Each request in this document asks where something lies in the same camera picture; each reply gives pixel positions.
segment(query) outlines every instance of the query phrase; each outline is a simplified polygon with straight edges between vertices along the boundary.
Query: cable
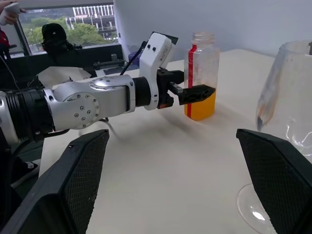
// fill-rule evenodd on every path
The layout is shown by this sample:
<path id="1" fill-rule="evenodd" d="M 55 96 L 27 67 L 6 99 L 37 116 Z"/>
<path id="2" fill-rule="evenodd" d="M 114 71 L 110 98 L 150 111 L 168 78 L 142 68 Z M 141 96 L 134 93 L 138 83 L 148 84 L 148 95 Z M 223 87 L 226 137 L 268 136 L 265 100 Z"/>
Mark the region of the cable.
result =
<path id="1" fill-rule="evenodd" d="M 106 125 L 109 127 L 109 129 L 112 131 L 112 133 L 115 135 L 115 137 L 116 137 L 118 140 L 122 140 L 122 139 L 118 136 L 118 134 L 116 133 L 116 131 L 114 130 L 114 128 L 112 127 L 112 125 L 109 123 L 109 119 L 108 119 L 108 118 L 100 119 L 99 122 L 106 123 Z"/>
<path id="2" fill-rule="evenodd" d="M 5 207 L 4 207 L 4 216 L 3 216 L 3 222 L 1 225 L 1 229 L 3 229 L 3 227 L 5 226 L 5 224 L 7 223 L 7 221 L 10 219 L 11 217 L 11 180 L 12 180 L 12 170 L 13 170 L 13 166 L 14 166 L 14 161 L 15 158 L 17 157 L 17 155 L 21 152 L 21 150 L 23 148 L 25 148 L 25 146 L 27 146 L 29 143 L 31 142 L 30 139 L 24 141 L 23 143 L 21 143 L 17 149 L 14 151 L 14 153 L 12 154 L 11 158 L 8 161 L 8 165 L 6 167 L 6 171 L 5 171 L 5 181 L 4 181 L 4 186 L 5 186 L 5 191 L 4 191 L 4 203 L 5 203 Z"/>
<path id="3" fill-rule="evenodd" d="M 33 79 L 31 82 L 27 83 L 27 88 L 29 88 L 29 86 L 35 81 L 35 79 Z"/>
<path id="4" fill-rule="evenodd" d="M 57 137 L 63 134 L 66 134 L 69 132 L 70 129 L 66 129 L 64 131 L 56 132 L 56 133 L 49 133 L 49 134 L 44 134 L 44 138 L 49 138 L 49 137 Z"/>
<path id="5" fill-rule="evenodd" d="M 2 56 L 0 56 L 0 58 L 1 58 L 1 59 L 2 59 L 2 61 L 4 62 L 4 64 L 5 64 L 6 68 L 7 68 L 7 69 L 9 70 L 9 72 L 11 73 L 11 76 L 12 76 L 12 78 L 13 78 L 13 80 L 14 80 L 15 86 L 16 86 L 16 87 L 17 87 L 17 89 L 21 92 L 21 90 L 20 90 L 20 88 L 19 88 L 18 84 L 16 83 L 16 79 L 15 79 L 15 77 L 14 77 L 13 73 L 11 72 L 11 70 L 10 70 L 10 68 L 9 68 L 8 64 L 6 64 L 6 62 L 5 62 L 5 60 L 2 58 Z"/>
<path id="6" fill-rule="evenodd" d="M 130 65 L 133 63 L 133 61 L 139 56 L 141 51 L 146 47 L 146 44 L 147 44 L 146 41 L 142 42 L 141 47 L 139 48 L 137 53 L 132 57 L 132 59 L 130 59 L 128 64 L 123 68 L 122 72 L 120 73 L 121 76 L 127 71 L 127 69 L 130 67 Z"/>

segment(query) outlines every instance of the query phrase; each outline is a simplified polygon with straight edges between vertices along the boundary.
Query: window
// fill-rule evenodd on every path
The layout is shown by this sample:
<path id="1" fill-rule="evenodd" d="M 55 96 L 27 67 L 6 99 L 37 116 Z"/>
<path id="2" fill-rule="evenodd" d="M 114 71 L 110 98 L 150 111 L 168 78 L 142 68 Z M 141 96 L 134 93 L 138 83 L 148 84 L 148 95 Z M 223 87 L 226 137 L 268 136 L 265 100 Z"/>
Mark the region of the window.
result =
<path id="1" fill-rule="evenodd" d="M 44 53 L 42 26 L 60 24 L 71 44 L 97 46 L 117 43 L 113 5 L 29 10 L 21 14 L 20 23 L 32 54 Z"/>

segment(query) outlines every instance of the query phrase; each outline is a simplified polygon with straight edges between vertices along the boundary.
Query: white wall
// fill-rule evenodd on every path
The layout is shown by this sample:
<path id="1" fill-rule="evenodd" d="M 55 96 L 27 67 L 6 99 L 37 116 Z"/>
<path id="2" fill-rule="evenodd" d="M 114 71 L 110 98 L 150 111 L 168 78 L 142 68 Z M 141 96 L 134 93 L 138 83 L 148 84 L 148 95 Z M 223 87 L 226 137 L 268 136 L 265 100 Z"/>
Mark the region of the white wall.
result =
<path id="1" fill-rule="evenodd" d="M 312 39 L 312 0 L 115 0 L 123 44 L 140 45 L 152 31 L 179 37 L 216 34 L 221 49 L 274 55 L 281 44 Z"/>

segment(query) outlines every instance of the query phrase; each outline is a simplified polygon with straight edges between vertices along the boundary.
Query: glass bottle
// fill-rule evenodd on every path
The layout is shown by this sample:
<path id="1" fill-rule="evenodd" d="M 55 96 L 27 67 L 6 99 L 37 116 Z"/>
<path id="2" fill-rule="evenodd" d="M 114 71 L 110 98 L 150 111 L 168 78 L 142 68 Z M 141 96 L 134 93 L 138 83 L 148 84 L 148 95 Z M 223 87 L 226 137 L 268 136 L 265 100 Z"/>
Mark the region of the glass bottle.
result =
<path id="1" fill-rule="evenodd" d="M 215 46 L 212 33 L 194 33 L 192 48 L 184 63 L 185 88 L 205 84 L 217 88 L 220 49 Z M 185 115 L 199 121 L 212 116 L 215 112 L 216 92 L 208 99 L 185 105 Z"/>

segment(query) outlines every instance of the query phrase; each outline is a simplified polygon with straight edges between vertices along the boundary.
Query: white bracket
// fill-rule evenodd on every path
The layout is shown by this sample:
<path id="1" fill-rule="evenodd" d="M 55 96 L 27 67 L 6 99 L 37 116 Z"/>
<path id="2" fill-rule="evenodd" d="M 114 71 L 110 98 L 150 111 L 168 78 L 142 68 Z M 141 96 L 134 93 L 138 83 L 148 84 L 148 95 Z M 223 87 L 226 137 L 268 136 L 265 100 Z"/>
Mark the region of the white bracket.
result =
<path id="1" fill-rule="evenodd" d="M 154 110 L 158 106 L 159 93 L 157 86 L 157 70 L 166 68 L 174 53 L 175 45 L 166 36 L 153 33 L 140 58 L 140 77 L 145 77 L 151 89 L 151 103 L 146 110 Z"/>

